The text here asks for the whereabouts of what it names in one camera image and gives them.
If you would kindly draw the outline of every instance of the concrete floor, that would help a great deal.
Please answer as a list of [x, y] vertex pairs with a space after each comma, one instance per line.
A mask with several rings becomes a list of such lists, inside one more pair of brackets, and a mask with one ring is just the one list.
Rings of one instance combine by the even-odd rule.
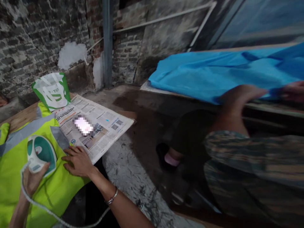
[[[155, 227], [204, 227], [201, 224], [175, 215], [164, 199], [169, 199], [170, 174], [159, 167], [155, 146], [163, 138], [172, 123], [200, 103], [184, 98], [139, 91], [138, 87], [120, 85], [97, 94], [86, 94], [85, 98], [114, 111], [126, 110], [138, 113], [133, 125], [103, 157], [104, 166], [110, 181], [123, 191]], [[68, 222], [69, 215], [75, 224], [84, 219], [83, 193], [71, 202], [63, 218]]]

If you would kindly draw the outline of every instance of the white pipe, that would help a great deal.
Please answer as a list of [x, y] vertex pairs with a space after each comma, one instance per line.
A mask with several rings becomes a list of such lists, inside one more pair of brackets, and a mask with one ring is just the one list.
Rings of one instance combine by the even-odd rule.
[[126, 31], [126, 30], [135, 29], [135, 28], [139, 28], [139, 27], [142, 27], [142, 26], [146, 26], [146, 25], [157, 23], [157, 22], [161, 22], [161, 21], [173, 18], [173, 17], [181, 16], [181, 15], [184, 15], [184, 14], [192, 13], [194, 11], [198, 11], [198, 10], [201, 10], [201, 9], [212, 7], [213, 4], [214, 4], [214, 2], [208, 2], [205, 5], [201, 5], [201, 6], [198, 6], [198, 7], [195, 7], [195, 8], [191, 8], [191, 9], [179, 12], [179, 13], [171, 14], [171, 15], [166, 16], [166, 17], [161, 17], [161, 18], [158, 18], [156, 20], [145, 22], [145, 23], [142, 23], [142, 24], [139, 24], [139, 25], [134, 25], [134, 26], [131, 26], [131, 27], [128, 27], [128, 28], [118, 29], [118, 30], [113, 31], [113, 33], [119, 33], [119, 32], [123, 32], [123, 31]]
[[[95, 47], [100, 41], [102, 41], [104, 38], [100, 38], [92, 47], [90, 47], [86, 52], [89, 52], [90, 50], [92, 50], [93, 47]], [[86, 56], [85, 54], [83, 54], [83, 58], [85, 60], [85, 64], [88, 66], [88, 62], [86, 61]]]
[[204, 20], [202, 21], [202, 24], [200, 25], [199, 29], [197, 30], [197, 32], [196, 32], [196, 34], [195, 34], [195, 36], [194, 36], [194, 38], [193, 38], [193, 40], [192, 40], [192, 42], [191, 42], [191, 44], [190, 44], [190, 48], [188, 48], [187, 52], [190, 52], [190, 51], [191, 51], [192, 46], [195, 44], [195, 42], [196, 42], [196, 40], [197, 40], [197, 38], [198, 38], [200, 32], [202, 31], [203, 27], [205, 26], [205, 24], [206, 24], [208, 18], [210, 17], [212, 11], [214, 10], [216, 4], [217, 4], [217, 2], [211, 3], [210, 9], [208, 10], [208, 13], [206, 14]]

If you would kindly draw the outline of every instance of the neon yellow vest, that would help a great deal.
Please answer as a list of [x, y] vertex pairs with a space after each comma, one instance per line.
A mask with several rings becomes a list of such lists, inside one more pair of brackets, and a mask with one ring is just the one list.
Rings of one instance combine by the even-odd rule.
[[[56, 170], [44, 178], [33, 196], [33, 200], [46, 206], [59, 217], [63, 215], [74, 195], [86, 184], [88, 179], [72, 176], [65, 170], [65, 156], [62, 149], [69, 142], [59, 129], [55, 114], [39, 103], [37, 120], [28, 123], [11, 133], [5, 142], [9, 124], [0, 127], [0, 227], [7, 227], [18, 203], [20, 193], [20, 170], [28, 161], [27, 142], [30, 135], [42, 135], [52, 144], [56, 156]], [[52, 227], [57, 220], [46, 211], [31, 205], [26, 227]]]

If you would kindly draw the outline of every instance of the blue cloth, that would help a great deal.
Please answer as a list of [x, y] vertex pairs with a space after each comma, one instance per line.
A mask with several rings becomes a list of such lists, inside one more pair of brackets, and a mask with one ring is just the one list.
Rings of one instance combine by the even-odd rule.
[[278, 88], [304, 80], [304, 43], [288, 48], [240, 52], [189, 52], [160, 61], [150, 76], [152, 87], [213, 104], [242, 84], [268, 89], [263, 98], [278, 99]]

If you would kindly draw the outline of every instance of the hand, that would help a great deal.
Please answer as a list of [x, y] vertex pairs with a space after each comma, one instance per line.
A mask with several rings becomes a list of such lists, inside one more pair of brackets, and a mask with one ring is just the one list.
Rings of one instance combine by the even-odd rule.
[[50, 163], [46, 163], [38, 173], [31, 173], [27, 167], [23, 173], [23, 186], [29, 197], [36, 192], [45, 172], [50, 167]]
[[241, 103], [245, 104], [250, 100], [258, 99], [268, 93], [268, 90], [258, 88], [254, 85], [239, 85], [230, 89], [220, 97], [220, 101], [225, 104]]
[[70, 156], [62, 157], [64, 161], [70, 161], [73, 163], [74, 167], [70, 164], [64, 164], [64, 167], [74, 176], [89, 177], [90, 173], [95, 170], [95, 166], [89, 156], [86, 154], [82, 147], [70, 146], [69, 149], [65, 149], [64, 152], [68, 153]]
[[304, 103], [304, 81], [297, 81], [283, 88], [284, 100]]

